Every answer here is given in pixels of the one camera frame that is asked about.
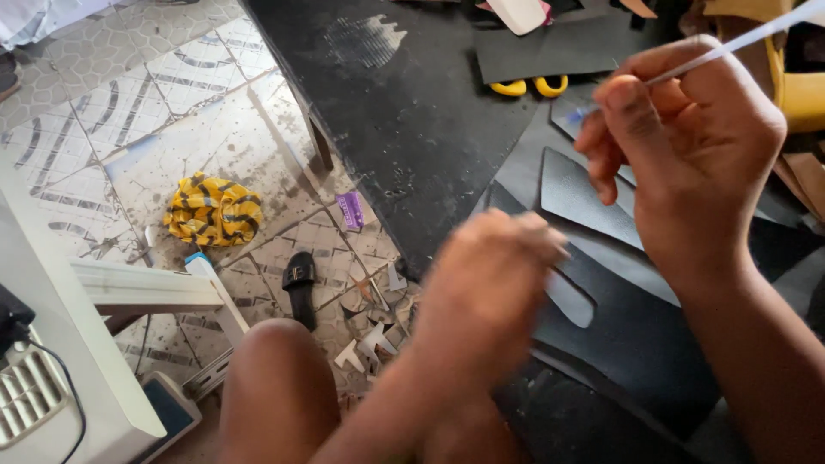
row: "tiled floor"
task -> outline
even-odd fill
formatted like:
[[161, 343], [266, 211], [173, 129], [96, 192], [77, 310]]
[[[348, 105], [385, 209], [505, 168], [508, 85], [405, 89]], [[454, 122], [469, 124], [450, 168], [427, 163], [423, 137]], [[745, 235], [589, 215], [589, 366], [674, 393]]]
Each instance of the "tiled floor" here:
[[[22, 87], [0, 103], [0, 156], [16, 164], [68, 256], [131, 262], [148, 229], [154, 247], [134, 265], [181, 270], [197, 249], [162, 224], [178, 179], [203, 171], [239, 182], [263, 200], [261, 227], [249, 244], [206, 252], [243, 316], [291, 317], [281, 273], [309, 251], [318, 345], [339, 389], [368, 388], [366, 374], [332, 360], [370, 320], [402, 320], [386, 336], [403, 343], [417, 290], [389, 291], [385, 269], [398, 251], [377, 220], [343, 224], [335, 195], [355, 186], [337, 159], [331, 172], [318, 169], [290, 87], [236, 0], [125, 0], [16, 55]], [[397, 316], [354, 286], [367, 277]], [[115, 340], [138, 375], [180, 383], [229, 348], [211, 314], [144, 317]]]

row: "yellow scissors handle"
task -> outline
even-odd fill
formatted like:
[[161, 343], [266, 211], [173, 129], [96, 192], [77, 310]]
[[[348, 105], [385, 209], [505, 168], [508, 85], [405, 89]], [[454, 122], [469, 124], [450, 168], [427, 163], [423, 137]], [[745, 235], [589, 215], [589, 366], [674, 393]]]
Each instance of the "yellow scissors handle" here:
[[555, 98], [561, 95], [565, 90], [567, 90], [568, 79], [566, 75], [561, 76], [562, 83], [559, 85], [559, 88], [552, 88], [547, 85], [547, 81], [545, 78], [533, 78], [533, 83], [535, 84], [536, 90], [539, 91], [540, 94], [544, 95], [548, 98]]
[[502, 95], [509, 95], [510, 97], [520, 97], [527, 93], [527, 84], [524, 82], [524, 79], [513, 81], [508, 85], [491, 83], [490, 88]]

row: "hand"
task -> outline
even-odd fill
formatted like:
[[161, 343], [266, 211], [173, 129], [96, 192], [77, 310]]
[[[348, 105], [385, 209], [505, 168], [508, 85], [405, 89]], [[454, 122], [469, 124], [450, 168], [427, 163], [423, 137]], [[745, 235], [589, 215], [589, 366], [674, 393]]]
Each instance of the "hand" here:
[[698, 36], [628, 59], [593, 93], [601, 111], [575, 144], [605, 204], [630, 164], [639, 236], [677, 295], [752, 266], [747, 229], [785, 139], [785, 118], [730, 54], [642, 84], [718, 46]]
[[550, 269], [566, 239], [536, 213], [490, 210], [448, 238], [424, 284], [408, 351], [459, 394], [487, 392], [523, 362]]

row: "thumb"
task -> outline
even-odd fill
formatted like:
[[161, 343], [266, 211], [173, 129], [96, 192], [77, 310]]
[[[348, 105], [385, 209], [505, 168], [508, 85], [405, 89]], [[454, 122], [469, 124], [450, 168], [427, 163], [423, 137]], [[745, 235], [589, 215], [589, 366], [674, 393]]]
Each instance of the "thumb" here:
[[620, 75], [593, 95], [607, 129], [638, 178], [661, 178], [676, 159], [648, 88], [635, 76]]

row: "yellow plastic bag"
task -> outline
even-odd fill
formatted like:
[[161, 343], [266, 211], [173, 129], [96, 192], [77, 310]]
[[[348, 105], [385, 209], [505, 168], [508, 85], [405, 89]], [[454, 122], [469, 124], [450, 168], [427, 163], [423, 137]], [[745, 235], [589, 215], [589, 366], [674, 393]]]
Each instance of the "yellow plastic bag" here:
[[246, 187], [201, 172], [177, 183], [163, 224], [187, 243], [228, 247], [245, 244], [261, 224], [261, 198]]

